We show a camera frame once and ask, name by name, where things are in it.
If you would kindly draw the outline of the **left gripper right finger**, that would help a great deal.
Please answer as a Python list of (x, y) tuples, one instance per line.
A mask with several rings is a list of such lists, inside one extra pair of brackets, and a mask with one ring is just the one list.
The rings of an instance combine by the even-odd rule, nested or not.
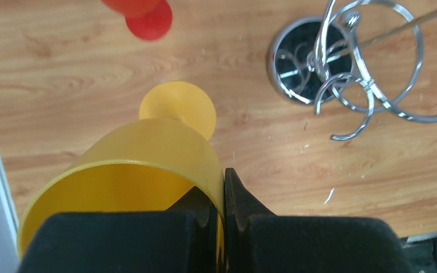
[(225, 170), (229, 272), (412, 272), (399, 239), (377, 218), (279, 216)]

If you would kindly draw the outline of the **red wine glass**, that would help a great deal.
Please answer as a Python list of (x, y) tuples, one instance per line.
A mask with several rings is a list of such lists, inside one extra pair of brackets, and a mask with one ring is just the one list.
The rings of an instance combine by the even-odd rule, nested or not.
[(123, 15), (127, 28), (138, 39), (153, 42), (171, 28), (173, 13), (166, 0), (102, 0), (102, 3)]

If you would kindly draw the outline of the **yellow wine glass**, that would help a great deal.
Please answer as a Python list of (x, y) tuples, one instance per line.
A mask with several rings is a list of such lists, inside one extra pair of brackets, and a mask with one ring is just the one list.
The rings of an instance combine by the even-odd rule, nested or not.
[(161, 211), (197, 187), (224, 218), (224, 173), (209, 143), (216, 121), (212, 100), (198, 86), (153, 87), (138, 120), (103, 136), (30, 201), (18, 227), (19, 257), (43, 222), (61, 212)]

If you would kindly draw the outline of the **chrome wine glass rack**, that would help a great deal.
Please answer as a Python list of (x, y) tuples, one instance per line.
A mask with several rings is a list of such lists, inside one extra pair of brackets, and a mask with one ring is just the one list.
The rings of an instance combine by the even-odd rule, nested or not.
[[(394, 1), (379, 1), (380, 6), (401, 15), (404, 24), (360, 42), (357, 26), (361, 15), (357, 7), (367, 1), (353, 1), (339, 9), (329, 1), (323, 16), (298, 19), (283, 27), (272, 40), (266, 59), (266, 70), (275, 90), (291, 100), (312, 105), (316, 114), (323, 103), (337, 99), (348, 109), (364, 114), (361, 125), (345, 135), (331, 135), (335, 141), (347, 141), (367, 127), (374, 113), (389, 111), (418, 123), (437, 123), (437, 115), (416, 115), (398, 104), (415, 85), (424, 61), (421, 24), (437, 19), (437, 9), (415, 17)], [(405, 88), (388, 98), (371, 76), (362, 49), (405, 30), (412, 30), (416, 59), (413, 73)]]

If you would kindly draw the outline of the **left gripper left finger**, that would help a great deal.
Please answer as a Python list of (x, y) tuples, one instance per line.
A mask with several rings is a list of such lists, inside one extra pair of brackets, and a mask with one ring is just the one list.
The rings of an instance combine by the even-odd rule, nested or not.
[(216, 272), (217, 212), (199, 189), (165, 211), (58, 213), (19, 272)]

